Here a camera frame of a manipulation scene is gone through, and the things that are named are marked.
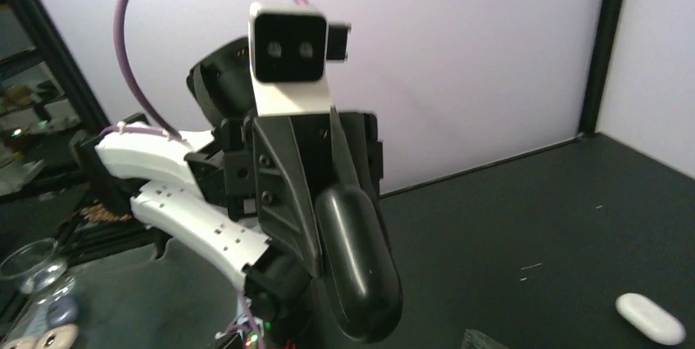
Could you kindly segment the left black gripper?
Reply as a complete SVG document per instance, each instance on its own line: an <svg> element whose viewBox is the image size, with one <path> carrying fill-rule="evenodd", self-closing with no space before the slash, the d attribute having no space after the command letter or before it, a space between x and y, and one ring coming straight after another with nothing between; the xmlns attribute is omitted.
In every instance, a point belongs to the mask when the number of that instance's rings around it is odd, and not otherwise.
<svg viewBox="0 0 695 349"><path fill-rule="evenodd" d="M212 135L184 157L206 201L238 221L252 214L244 202L257 199L261 229L314 278L324 275L319 191L337 181L359 186L379 209L383 142L373 112L224 119Z"/></svg>

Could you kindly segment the white earbud charging case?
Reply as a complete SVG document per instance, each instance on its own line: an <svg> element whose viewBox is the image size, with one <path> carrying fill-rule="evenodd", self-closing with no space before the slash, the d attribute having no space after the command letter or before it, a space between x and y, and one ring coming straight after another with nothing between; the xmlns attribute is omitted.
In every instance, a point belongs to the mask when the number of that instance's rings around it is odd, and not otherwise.
<svg viewBox="0 0 695 349"><path fill-rule="evenodd" d="M622 318L653 342L675 346L687 337L683 324L649 297L628 292L618 296L615 306Z"/></svg>

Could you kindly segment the black earbud charging case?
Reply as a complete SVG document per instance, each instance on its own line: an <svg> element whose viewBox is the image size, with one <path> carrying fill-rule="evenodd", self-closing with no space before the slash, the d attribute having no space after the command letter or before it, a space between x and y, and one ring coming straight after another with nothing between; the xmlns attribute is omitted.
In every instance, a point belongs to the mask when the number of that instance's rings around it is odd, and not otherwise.
<svg viewBox="0 0 695 349"><path fill-rule="evenodd" d="M375 205L361 188L337 185L316 199L329 307L353 341L384 340L402 315L402 285Z"/></svg>

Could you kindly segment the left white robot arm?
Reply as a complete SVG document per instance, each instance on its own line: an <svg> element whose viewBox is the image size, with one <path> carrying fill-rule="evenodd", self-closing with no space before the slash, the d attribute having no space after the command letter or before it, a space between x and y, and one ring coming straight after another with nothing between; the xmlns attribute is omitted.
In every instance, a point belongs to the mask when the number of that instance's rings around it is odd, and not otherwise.
<svg viewBox="0 0 695 349"><path fill-rule="evenodd" d="M213 128L174 139L143 115L75 146L107 208L210 262L279 340L306 328L305 296L325 287L341 331L378 342L402 315L379 209L382 143L359 111L262 116L240 37L187 75Z"/></svg>

